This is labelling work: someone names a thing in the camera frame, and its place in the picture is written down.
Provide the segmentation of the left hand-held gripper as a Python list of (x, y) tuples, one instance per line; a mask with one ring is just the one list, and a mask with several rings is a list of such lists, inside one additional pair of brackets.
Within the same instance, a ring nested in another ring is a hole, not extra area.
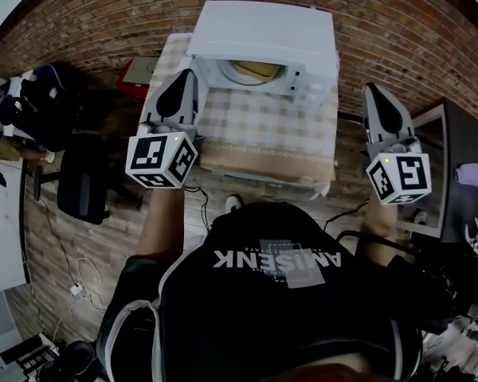
[(198, 159), (197, 112), (194, 71), (168, 77), (147, 99), (136, 135), (129, 138), (125, 173), (148, 189), (182, 188)]

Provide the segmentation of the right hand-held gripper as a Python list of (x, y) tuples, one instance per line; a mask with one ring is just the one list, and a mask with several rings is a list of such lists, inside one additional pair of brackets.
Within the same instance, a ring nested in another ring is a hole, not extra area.
[(382, 205), (410, 204), (431, 193), (429, 156), (421, 150), (406, 107), (377, 84), (362, 90), (371, 163), (366, 175)]

